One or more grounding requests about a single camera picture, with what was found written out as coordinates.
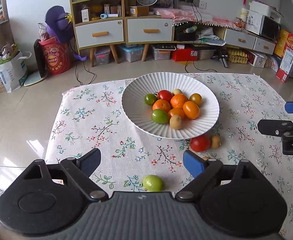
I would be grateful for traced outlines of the green plum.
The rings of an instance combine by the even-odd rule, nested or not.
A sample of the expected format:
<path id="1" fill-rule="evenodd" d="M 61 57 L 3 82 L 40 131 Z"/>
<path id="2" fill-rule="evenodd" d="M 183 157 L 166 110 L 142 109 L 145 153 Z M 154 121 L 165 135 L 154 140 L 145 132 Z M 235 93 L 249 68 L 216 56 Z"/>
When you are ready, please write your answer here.
<path id="1" fill-rule="evenodd" d="M 144 96 L 144 102 L 148 105 L 148 106 L 153 106 L 153 104 L 158 100 L 157 96 L 155 94 L 146 94 L 146 96 Z"/>
<path id="2" fill-rule="evenodd" d="M 153 110 L 151 114 L 151 119 L 157 124 L 167 124 L 169 122 L 168 114 L 162 109 Z"/>
<path id="3" fill-rule="evenodd" d="M 143 178 L 143 186 L 150 192 L 161 192 L 164 190 L 164 181 L 156 175 L 148 175 Z"/>

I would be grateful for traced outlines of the purple plush toy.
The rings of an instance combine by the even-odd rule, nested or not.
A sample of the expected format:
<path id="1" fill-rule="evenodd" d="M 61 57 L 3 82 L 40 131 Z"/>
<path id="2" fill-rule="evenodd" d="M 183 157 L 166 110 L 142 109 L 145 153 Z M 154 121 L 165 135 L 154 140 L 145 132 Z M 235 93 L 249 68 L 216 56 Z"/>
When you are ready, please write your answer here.
<path id="1" fill-rule="evenodd" d="M 45 16 L 47 32 L 57 38 L 60 43 L 68 43 L 74 37 L 72 14 L 65 12 L 64 7 L 55 5 Z"/>

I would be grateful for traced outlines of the red tomato with stem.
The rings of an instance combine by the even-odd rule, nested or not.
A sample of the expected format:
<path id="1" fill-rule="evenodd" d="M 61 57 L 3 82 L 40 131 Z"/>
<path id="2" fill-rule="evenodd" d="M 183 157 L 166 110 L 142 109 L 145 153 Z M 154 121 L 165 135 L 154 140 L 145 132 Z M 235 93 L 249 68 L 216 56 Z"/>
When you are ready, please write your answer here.
<path id="1" fill-rule="evenodd" d="M 174 96 L 170 91 L 168 90 L 161 90 L 158 93 L 158 98 L 161 100 L 165 100 L 167 102 L 170 102 L 172 97 Z"/>

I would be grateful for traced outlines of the orange oval tomato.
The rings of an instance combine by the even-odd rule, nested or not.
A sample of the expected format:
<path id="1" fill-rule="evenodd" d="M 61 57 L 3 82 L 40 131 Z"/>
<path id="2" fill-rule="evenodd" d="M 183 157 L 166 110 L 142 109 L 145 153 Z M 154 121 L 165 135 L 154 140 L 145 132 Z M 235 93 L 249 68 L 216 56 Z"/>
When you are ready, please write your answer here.
<path id="1" fill-rule="evenodd" d="M 197 119 L 200 115 L 200 109 L 193 101 L 187 101 L 183 105 L 183 111 L 188 119 Z"/>

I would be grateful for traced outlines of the red snack bucket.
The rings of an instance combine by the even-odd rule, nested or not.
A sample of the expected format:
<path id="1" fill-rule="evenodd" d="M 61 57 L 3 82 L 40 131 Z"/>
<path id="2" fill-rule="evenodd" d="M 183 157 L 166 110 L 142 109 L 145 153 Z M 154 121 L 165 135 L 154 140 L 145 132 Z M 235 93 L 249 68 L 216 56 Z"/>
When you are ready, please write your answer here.
<path id="1" fill-rule="evenodd" d="M 60 75 L 70 70 L 68 44 L 60 43 L 56 37 L 39 41 L 39 44 L 50 75 Z"/>

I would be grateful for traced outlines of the red box on floor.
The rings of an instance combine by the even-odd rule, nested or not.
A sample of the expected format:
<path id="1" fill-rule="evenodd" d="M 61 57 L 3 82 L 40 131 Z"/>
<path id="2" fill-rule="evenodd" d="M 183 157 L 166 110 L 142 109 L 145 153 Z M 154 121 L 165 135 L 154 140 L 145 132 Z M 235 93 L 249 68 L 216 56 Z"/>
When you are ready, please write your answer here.
<path id="1" fill-rule="evenodd" d="M 197 61 L 198 51 L 192 48 L 176 49 L 172 52 L 172 59 L 176 62 Z"/>

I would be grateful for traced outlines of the low long cabinet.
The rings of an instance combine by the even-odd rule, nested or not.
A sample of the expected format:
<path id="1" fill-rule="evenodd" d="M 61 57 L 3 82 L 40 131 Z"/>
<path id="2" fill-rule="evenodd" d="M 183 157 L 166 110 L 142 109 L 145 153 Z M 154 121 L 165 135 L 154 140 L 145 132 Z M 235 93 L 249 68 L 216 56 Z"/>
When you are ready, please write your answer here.
<path id="1" fill-rule="evenodd" d="M 276 42 L 231 25 L 202 22 L 174 23 L 175 43 L 229 46 L 271 55 Z"/>

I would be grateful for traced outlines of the brown longan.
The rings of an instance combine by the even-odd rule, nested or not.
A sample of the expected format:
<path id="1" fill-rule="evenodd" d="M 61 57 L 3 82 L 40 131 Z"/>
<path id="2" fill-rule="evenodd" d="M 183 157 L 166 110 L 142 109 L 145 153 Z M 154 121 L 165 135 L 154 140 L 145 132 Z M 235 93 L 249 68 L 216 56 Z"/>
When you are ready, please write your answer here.
<path id="1" fill-rule="evenodd" d="M 172 91 L 172 94 L 177 95 L 177 94 L 182 94 L 183 92 L 180 89 L 174 89 Z"/>
<path id="2" fill-rule="evenodd" d="M 216 149 L 221 146 L 221 138 L 219 135 L 214 135 L 211 137 L 211 148 Z"/>
<path id="3" fill-rule="evenodd" d="M 170 127 L 174 130 L 179 130 L 183 127 L 183 119 L 179 115 L 173 115 L 170 118 Z"/>

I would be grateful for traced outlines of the small orange tomato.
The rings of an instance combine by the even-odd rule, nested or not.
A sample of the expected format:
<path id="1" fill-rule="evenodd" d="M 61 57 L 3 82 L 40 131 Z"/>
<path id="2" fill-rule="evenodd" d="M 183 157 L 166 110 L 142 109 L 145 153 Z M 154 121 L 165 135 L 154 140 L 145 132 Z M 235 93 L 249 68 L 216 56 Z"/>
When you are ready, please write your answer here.
<path id="1" fill-rule="evenodd" d="M 174 115 L 179 115 L 182 119 L 185 118 L 185 113 L 181 108 L 172 108 L 168 112 L 168 116 L 173 117 Z"/>

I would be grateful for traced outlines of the wooden cabinet left drawer unit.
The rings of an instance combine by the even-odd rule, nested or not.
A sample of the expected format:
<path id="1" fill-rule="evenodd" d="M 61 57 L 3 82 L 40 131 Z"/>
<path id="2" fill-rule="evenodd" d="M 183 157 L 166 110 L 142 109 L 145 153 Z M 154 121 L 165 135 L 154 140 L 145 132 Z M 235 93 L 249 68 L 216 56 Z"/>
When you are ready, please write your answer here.
<path id="1" fill-rule="evenodd" d="M 125 0 L 69 0 L 78 51 L 88 51 L 91 66 L 99 47 L 109 47 L 118 62 L 116 45 L 125 38 Z"/>

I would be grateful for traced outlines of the pink cloth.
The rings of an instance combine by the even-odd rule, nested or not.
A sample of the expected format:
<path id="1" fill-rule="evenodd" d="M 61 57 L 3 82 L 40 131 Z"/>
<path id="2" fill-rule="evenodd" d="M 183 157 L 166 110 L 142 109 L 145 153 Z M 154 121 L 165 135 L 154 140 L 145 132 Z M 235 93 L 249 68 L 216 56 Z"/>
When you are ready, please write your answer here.
<path id="1" fill-rule="evenodd" d="M 172 19 L 173 24 L 195 22 L 202 23 L 204 25 L 214 25 L 235 30 L 240 29 L 235 25 L 234 22 L 228 19 L 213 16 L 211 14 L 206 14 L 204 12 L 198 12 L 195 9 L 183 10 L 173 8 L 154 8 L 153 12 L 155 13 L 155 15 L 161 16 L 161 18 Z"/>

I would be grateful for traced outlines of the orange tangerine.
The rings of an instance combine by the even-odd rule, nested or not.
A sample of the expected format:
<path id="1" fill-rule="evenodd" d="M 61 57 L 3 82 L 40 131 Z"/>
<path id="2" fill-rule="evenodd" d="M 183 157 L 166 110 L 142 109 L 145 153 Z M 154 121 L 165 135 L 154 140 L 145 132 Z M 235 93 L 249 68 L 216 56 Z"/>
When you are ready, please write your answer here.
<path id="1" fill-rule="evenodd" d="M 169 102 L 159 99 L 152 106 L 153 111 L 156 110 L 156 109 L 160 109 L 160 110 L 163 110 L 166 113 L 168 113 L 170 111 L 170 109 L 171 109 L 171 105 L 170 105 Z"/>
<path id="2" fill-rule="evenodd" d="M 170 100 L 170 105 L 172 108 L 182 109 L 183 105 L 189 101 L 188 97 L 184 94 L 176 94 Z"/>

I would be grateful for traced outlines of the black flat heater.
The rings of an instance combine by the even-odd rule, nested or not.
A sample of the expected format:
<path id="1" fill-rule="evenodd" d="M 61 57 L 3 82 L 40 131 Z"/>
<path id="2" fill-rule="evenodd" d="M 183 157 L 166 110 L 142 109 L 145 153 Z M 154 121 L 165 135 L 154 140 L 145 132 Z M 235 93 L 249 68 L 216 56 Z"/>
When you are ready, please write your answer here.
<path id="1" fill-rule="evenodd" d="M 39 72 L 39 75 L 42 79 L 45 79 L 48 75 L 48 71 L 47 71 L 46 58 L 44 56 L 44 53 L 40 45 L 40 39 L 37 39 L 34 43 L 34 55 L 35 55 L 37 70 Z"/>

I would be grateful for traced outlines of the yellow cherry tomato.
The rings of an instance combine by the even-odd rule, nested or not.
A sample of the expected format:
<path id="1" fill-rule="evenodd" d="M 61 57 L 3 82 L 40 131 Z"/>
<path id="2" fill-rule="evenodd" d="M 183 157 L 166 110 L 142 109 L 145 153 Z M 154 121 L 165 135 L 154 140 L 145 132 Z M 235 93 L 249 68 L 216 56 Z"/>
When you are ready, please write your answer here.
<path id="1" fill-rule="evenodd" d="M 200 105 L 202 104 L 202 96 L 198 93 L 192 94 L 190 96 L 189 100 L 194 102 L 195 104 L 197 104 L 198 107 L 200 107 Z"/>

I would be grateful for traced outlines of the clear storage bin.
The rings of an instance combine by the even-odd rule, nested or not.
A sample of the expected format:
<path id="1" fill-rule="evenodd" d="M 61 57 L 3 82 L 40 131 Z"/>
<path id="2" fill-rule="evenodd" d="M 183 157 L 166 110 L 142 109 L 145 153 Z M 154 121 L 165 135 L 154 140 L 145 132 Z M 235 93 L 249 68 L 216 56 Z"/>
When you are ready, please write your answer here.
<path id="1" fill-rule="evenodd" d="M 132 63 L 142 59 L 144 46 L 143 45 L 119 45 L 121 57 L 127 62 Z"/>

